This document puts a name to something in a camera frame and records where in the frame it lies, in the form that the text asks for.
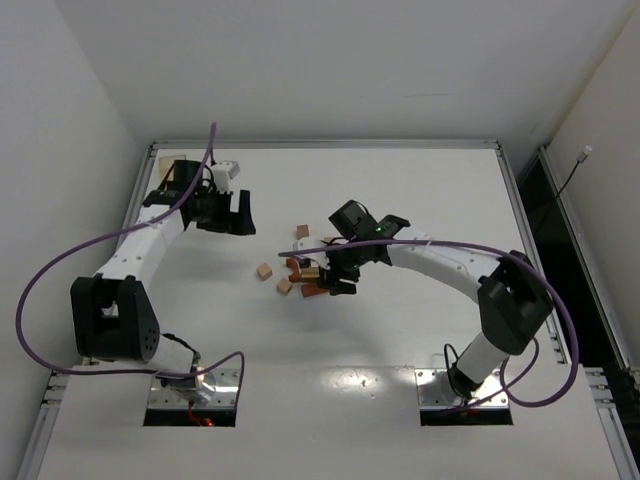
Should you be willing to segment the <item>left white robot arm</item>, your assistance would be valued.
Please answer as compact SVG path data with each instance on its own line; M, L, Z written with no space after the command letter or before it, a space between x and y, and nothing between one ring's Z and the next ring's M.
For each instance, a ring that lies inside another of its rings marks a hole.
M106 362L138 365L168 378L194 372L197 352L162 332L147 294L171 244L189 226L235 236L256 232L247 190L234 192L235 161L176 159L142 203L135 231L90 277L70 291L78 353Z

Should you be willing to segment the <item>small light cube block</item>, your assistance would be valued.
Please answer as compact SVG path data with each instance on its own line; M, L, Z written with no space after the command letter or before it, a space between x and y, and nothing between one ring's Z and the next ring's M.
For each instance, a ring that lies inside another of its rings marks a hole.
M296 226L296 238L298 240L309 237L309 236L310 236L310 229L307 224Z

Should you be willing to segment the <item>light wooden cube block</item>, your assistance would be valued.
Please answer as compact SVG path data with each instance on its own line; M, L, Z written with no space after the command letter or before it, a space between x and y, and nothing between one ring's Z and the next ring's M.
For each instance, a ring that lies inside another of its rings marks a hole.
M256 268L256 274L261 281L266 281L273 275L273 271L267 263L262 263Z

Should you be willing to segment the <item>long reddish wood block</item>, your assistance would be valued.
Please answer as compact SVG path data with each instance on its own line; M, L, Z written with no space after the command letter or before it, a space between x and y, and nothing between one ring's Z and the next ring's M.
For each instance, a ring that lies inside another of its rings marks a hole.
M301 293L304 298L311 298L314 296L325 294L327 292L327 289L321 288L312 283L306 283L301 286Z

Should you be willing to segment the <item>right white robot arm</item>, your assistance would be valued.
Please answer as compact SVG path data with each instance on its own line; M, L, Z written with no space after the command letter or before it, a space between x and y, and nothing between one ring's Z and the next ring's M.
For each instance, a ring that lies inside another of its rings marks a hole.
M494 368L521 354L551 313L550 295L519 252L504 257L438 246L408 220L376 220L355 200L329 221L347 244L326 254L319 285L331 294L355 293L360 267L381 262L437 280L478 305L480 332L441 376L441 394L450 405L470 400Z

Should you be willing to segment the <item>transparent orange plastic box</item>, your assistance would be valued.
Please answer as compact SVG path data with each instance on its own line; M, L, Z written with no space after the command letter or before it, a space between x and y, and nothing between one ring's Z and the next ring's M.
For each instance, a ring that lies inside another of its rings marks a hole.
M180 189L184 157L162 157L159 160L160 189Z

